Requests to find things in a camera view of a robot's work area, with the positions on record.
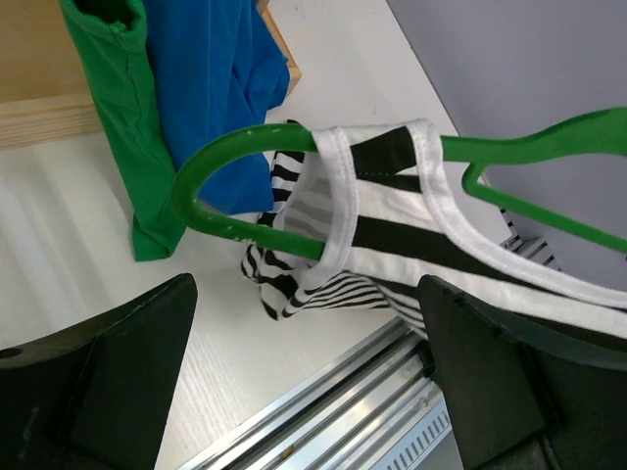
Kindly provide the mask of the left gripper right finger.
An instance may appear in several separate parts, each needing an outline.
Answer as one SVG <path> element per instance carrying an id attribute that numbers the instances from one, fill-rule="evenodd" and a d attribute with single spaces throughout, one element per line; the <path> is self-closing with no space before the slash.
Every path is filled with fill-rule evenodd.
<path id="1" fill-rule="evenodd" d="M 464 468 L 625 468 L 625 340 L 499 309 L 435 276 L 417 297 Z"/>

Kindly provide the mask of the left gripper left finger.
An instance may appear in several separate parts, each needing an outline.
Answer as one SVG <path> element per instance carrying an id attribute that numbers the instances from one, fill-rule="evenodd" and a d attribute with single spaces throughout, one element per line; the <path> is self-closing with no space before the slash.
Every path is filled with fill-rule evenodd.
<path id="1" fill-rule="evenodd" d="M 154 468 L 197 299 L 194 277 L 181 273 L 3 350 L 2 468 Z"/>

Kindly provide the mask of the black white striped tank top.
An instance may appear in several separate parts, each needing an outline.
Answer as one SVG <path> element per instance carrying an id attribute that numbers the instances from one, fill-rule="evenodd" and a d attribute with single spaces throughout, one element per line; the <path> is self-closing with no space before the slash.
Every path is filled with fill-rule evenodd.
<path id="1" fill-rule="evenodd" d="M 625 336 L 624 292 L 524 258 L 471 225 L 429 121 L 330 128 L 314 141 L 311 153 L 275 153 L 274 204 L 258 225 L 322 242 L 321 258 L 250 245 L 241 262 L 269 317 L 390 308 L 423 332 L 417 285 L 433 275 L 504 310 Z"/>

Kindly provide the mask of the blue tank top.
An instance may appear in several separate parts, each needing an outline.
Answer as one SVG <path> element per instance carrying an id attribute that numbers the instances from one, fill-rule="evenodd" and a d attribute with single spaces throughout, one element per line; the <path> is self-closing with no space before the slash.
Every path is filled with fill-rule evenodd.
<path id="1" fill-rule="evenodd" d="M 144 4 L 162 132 L 182 167 L 221 135 L 265 122 L 288 92 L 287 60 L 253 1 Z"/>

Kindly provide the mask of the green tank top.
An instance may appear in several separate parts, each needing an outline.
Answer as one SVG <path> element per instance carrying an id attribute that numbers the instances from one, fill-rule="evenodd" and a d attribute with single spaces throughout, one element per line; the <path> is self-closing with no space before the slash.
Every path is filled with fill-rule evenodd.
<path id="1" fill-rule="evenodd" d="M 133 209 L 138 261 L 169 258 L 184 231 L 175 215 L 175 177 L 158 112 L 140 1 L 63 1 L 61 12 Z"/>

